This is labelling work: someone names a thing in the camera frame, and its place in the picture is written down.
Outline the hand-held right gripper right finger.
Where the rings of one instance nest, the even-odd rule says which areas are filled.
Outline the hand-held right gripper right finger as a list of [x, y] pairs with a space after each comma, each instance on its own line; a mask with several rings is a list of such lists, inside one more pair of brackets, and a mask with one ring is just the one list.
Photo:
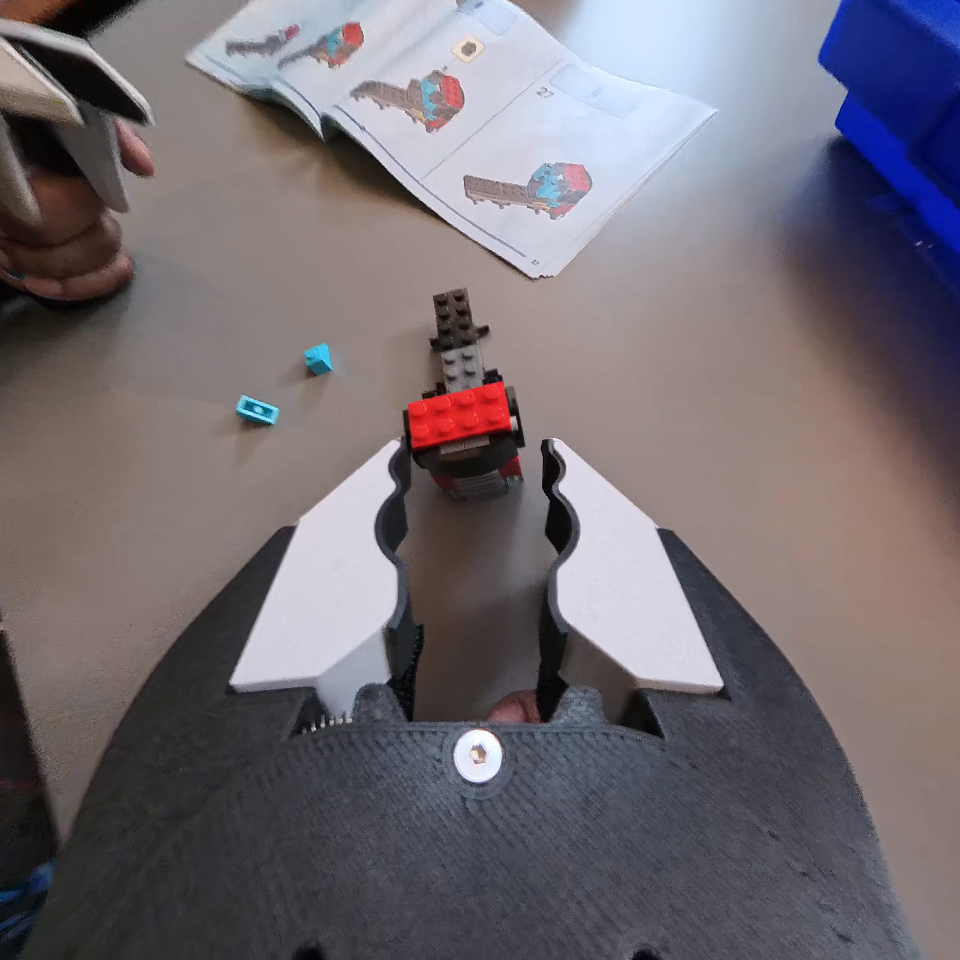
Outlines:
[[545, 534], [556, 552], [538, 625], [536, 705], [573, 688], [601, 716], [656, 726], [649, 692], [716, 697], [724, 681], [665, 545], [665, 531], [559, 439], [541, 444]]

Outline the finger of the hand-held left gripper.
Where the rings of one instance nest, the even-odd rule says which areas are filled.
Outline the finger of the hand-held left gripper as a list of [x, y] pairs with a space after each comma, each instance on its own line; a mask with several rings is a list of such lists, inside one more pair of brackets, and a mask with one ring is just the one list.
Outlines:
[[[69, 93], [82, 114], [82, 126], [29, 120], [50, 131], [111, 210], [127, 213], [130, 206], [115, 121], [124, 118], [140, 126], [153, 125], [150, 103], [85, 39], [7, 18], [2, 19], [1, 36], [1, 44], [10, 43]], [[26, 150], [10, 125], [14, 117], [19, 116], [6, 114], [6, 121], [25, 166]]]
[[7, 114], [68, 127], [82, 127], [83, 114], [72, 96], [11, 43], [1, 44], [1, 202], [15, 220], [42, 221]]

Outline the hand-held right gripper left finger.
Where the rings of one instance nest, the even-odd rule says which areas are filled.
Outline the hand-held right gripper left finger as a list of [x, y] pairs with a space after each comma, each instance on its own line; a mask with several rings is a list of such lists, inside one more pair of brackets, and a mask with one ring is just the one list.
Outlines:
[[320, 722], [353, 722], [357, 694], [389, 687], [411, 718], [425, 629], [399, 548], [406, 441], [389, 441], [297, 522], [230, 677], [236, 693], [311, 690]]

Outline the long black toy brick assembly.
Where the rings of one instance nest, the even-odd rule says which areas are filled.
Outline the long black toy brick assembly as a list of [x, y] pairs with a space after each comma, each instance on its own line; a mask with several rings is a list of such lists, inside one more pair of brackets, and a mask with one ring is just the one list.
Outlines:
[[[499, 371], [487, 367], [483, 359], [481, 342], [490, 329], [474, 321], [469, 292], [456, 289], [435, 294], [433, 306], [436, 334], [430, 347], [438, 358], [440, 378], [421, 398], [496, 380], [505, 383]], [[414, 462], [451, 498], [476, 500], [499, 497], [522, 483], [520, 451], [504, 438], [472, 440], [466, 450], [457, 443], [439, 452], [411, 453]]]

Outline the instruction booklet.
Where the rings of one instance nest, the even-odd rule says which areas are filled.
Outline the instruction booklet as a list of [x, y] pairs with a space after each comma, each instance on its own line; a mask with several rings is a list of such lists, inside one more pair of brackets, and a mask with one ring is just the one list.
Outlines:
[[511, 2], [250, 2], [186, 63], [343, 133], [530, 279], [558, 275], [714, 110], [583, 62]]

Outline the blue plastic bin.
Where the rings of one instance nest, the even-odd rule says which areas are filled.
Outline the blue plastic bin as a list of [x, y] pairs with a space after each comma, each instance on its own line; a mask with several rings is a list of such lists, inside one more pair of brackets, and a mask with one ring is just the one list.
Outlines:
[[835, 126], [889, 186], [882, 208], [954, 294], [959, 277], [959, 3], [843, 1], [819, 63]]

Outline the grey desk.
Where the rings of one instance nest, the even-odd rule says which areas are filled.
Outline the grey desk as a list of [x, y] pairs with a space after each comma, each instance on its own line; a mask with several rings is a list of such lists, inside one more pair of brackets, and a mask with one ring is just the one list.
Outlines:
[[[428, 718], [534, 671], [566, 441], [781, 645], [888, 834], [958, 814], [958, 315], [834, 138], [834, 2], [533, 2], [574, 53], [718, 112], [554, 279], [530, 281], [345, 138], [186, 66], [239, 2], [145, 2], [98, 36], [147, 94], [137, 278], [2, 326], [2, 600], [54, 822], [186, 625], [400, 433], [431, 295], [466, 286], [520, 400], [519, 496], [409, 502]], [[304, 352], [329, 345], [332, 372]], [[275, 426], [235, 413], [241, 395]]]

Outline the person's left hand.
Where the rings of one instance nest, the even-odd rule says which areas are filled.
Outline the person's left hand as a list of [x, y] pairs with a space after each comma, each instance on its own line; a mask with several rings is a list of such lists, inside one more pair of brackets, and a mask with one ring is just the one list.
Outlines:
[[135, 275], [114, 212], [46, 126], [20, 117], [9, 125], [26, 150], [41, 221], [30, 224], [2, 210], [2, 306], [31, 299], [69, 310], [111, 298]]

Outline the person's black jacket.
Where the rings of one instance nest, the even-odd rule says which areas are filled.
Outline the person's black jacket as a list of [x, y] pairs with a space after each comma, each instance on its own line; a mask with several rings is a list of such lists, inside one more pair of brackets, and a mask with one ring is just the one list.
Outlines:
[[59, 854], [46, 785], [1, 631], [1, 957], [18, 958], [45, 904]]

